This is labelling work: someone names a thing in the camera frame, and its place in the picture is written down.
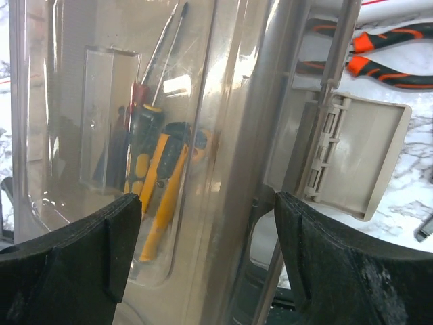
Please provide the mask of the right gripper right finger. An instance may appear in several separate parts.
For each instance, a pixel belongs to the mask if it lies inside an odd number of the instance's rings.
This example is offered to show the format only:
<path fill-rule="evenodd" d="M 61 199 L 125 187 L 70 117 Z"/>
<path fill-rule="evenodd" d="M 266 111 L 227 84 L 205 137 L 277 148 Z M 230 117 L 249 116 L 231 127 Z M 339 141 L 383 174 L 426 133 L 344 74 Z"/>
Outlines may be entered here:
<path fill-rule="evenodd" d="M 301 324 L 431 324 L 432 254 L 329 218 L 287 192 L 275 223 Z"/>

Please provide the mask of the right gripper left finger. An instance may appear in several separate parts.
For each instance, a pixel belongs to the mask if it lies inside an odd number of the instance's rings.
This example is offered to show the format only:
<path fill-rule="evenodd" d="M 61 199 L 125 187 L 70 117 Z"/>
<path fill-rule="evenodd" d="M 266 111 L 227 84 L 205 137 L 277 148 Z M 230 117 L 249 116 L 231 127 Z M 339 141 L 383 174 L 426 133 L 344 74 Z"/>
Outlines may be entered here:
<path fill-rule="evenodd" d="M 2 324 L 111 324 L 141 223 L 125 194 L 91 215 L 1 251 Z"/>

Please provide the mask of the yellow black screwdriver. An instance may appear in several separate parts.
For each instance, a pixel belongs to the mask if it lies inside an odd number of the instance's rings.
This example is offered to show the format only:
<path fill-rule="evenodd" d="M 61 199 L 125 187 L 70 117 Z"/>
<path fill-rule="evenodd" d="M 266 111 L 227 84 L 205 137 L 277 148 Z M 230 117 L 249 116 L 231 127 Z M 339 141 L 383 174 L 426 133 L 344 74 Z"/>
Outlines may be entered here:
<path fill-rule="evenodd" d="M 166 34 L 177 13 L 179 3 L 175 3 L 168 19 L 156 41 L 154 50 L 148 63 L 132 86 L 131 101 L 125 113 L 126 138 L 126 165 L 124 174 L 123 192 L 140 194 L 147 175 L 150 160 L 154 154 L 158 132 L 164 121 L 161 108 L 155 107 L 159 87 L 155 88 L 154 96 L 149 101 L 149 79 L 153 72 L 158 56 L 166 39 Z"/>

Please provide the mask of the blue handled screwdriver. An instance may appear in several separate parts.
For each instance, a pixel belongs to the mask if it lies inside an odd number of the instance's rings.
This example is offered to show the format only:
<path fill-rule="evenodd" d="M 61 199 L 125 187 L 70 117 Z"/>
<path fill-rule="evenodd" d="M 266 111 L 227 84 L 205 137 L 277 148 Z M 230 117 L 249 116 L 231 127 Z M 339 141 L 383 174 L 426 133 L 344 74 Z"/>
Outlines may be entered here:
<path fill-rule="evenodd" d="M 108 148 L 102 152 L 93 174 L 93 179 L 106 187 L 130 192 L 134 185 L 140 186 L 145 179 L 164 120 L 162 110 L 147 100 L 150 91 L 147 82 L 177 8 L 174 6 L 170 13 L 143 76 L 133 83 L 130 104 L 118 108 L 118 119 Z"/>

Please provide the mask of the brown translucent tool box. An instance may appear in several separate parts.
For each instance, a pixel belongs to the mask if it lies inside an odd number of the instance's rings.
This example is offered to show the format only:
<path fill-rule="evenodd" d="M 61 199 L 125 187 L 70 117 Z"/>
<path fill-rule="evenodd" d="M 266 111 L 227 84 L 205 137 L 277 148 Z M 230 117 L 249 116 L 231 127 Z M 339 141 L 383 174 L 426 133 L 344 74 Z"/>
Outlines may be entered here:
<path fill-rule="evenodd" d="M 360 1 L 10 1 L 14 241 L 33 324 L 301 324 L 409 306 L 369 221 L 411 117 L 337 92 Z"/>

